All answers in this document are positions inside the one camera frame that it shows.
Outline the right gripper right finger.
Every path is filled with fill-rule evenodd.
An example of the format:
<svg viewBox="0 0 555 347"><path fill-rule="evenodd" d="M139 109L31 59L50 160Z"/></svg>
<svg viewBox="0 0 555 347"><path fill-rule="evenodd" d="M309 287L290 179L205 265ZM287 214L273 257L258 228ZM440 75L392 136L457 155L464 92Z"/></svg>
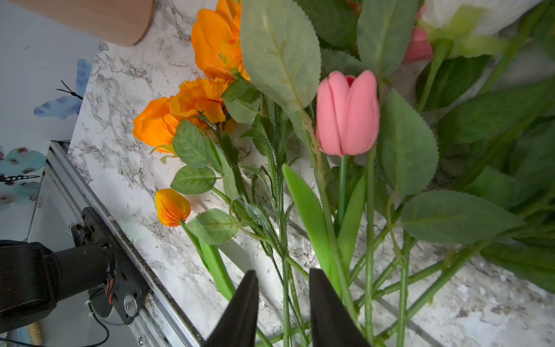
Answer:
<svg viewBox="0 0 555 347"><path fill-rule="evenodd" d="M309 300L313 346L370 346L321 269L309 271Z"/></svg>

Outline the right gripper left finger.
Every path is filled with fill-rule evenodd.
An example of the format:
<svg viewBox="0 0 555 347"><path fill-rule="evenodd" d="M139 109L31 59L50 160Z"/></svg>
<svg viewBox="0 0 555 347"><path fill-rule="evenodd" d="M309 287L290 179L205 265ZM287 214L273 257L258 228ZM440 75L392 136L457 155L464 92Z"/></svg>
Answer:
<svg viewBox="0 0 555 347"><path fill-rule="evenodd" d="M258 309L259 282L256 272L249 270L203 346L255 346Z"/></svg>

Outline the pink tulip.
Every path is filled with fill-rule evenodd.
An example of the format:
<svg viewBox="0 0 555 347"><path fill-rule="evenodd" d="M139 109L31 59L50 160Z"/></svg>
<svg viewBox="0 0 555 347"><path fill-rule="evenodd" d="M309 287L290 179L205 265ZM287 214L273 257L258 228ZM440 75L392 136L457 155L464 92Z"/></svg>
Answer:
<svg viewBox="0 0 555 347"><path fill-rule="evenodd" d="M320 83L316 124L320 150L341 158L337 230L345 219L348 158L369 151L377 141L379 128L377 79L371 71L358 77L335 71Z"/></svg>

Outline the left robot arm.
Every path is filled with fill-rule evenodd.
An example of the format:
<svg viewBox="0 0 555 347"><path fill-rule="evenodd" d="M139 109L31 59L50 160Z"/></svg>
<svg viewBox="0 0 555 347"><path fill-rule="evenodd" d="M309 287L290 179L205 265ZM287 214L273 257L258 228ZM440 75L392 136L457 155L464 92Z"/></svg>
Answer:
<svg viewBox="0 0 555 347"><path fill-rule="evenodd" d="M1 241L1 332L46 318L57 303L107 282L108 247L86 244L53 252L38 242Z"/></svg>

